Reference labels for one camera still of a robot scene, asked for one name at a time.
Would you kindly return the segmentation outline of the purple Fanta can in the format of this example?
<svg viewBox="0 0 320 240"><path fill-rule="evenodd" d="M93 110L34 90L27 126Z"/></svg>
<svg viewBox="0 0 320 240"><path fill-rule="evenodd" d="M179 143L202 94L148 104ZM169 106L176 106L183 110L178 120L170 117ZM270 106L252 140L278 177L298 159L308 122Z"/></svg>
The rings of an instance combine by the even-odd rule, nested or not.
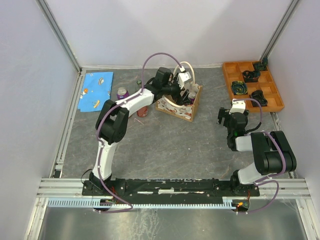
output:
<svg viewBox="0 0 320 240"><path fill-rule="evenodd" d="M130 96L128 90L125 87L120 87L117 89L116 96L118 100L125 99Z"/></svg>
<svg viewBox="0 0 320 240"><path fill-rule="evenodd" d="M189 100L189 104L190 105L193 105L194 102L195 102L195 99L197 97L197 92L196 91L193 91L191 90L189 93L188 93L188 100Z"/></svg>

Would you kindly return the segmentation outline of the red soda can front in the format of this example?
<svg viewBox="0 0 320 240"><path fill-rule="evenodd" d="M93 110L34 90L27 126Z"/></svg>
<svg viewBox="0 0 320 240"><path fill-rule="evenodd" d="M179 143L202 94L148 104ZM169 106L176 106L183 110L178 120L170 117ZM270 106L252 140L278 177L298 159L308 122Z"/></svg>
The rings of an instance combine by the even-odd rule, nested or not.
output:
<svg viewBox="0 0 320 240"><path fill-rule="evenodd" d="M146 117L148 114L148 107L144 106L142 108L140 108L137 112L136 112L137 116L140 118Z"/></svg>

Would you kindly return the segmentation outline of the green cap glass soda bottle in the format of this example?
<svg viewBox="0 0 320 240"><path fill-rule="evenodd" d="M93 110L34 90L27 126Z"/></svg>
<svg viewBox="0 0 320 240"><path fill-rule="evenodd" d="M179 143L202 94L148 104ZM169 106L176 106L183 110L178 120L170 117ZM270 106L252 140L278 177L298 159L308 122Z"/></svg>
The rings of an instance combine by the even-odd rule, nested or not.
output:
<svg viewBox="0 0 320 240"><path fill-rule="evenodd" d="M142 88L142 81L141 80L137 80L136 84L135 84L135 91L140 93L141 92L141 88Z"/></svg>

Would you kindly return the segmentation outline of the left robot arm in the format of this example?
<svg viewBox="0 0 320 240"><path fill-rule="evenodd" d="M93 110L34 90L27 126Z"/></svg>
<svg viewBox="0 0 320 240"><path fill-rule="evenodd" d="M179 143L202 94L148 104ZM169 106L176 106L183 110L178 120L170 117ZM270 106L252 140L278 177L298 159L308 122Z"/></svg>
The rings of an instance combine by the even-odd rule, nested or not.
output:
<svg viewBox="0 0 320 240"><path fill-rule="evenodd" d="M182 72L172 73L165 67L160 67L155 77L127 98L112 101L107 100L96 122L96 137L98 152L89 181L99 195L106 195L111 189L109 182L112 176L112 162L118 143L124 138L129 117L143 107L154 104L164 95L180 99L181 92L193 82L190 72L183 67Z"/></svg>

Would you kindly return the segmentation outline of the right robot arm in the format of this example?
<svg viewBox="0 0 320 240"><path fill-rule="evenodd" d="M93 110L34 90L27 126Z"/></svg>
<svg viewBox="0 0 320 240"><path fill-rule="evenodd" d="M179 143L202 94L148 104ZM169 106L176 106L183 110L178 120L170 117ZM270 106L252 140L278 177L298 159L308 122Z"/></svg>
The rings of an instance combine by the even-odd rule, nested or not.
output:
<svg viewBox="0 0 320 240"><path fill-rule="evenodd" d="M221 107L217 121L227 128L226 142L233 152L252 152L253 163L235 170L225 185L217 190L229 190L236 196L247 194L267 179L292 172L297 168L297 160L283 131L253 132L246 130L249 111L234 111Z"/></svg>

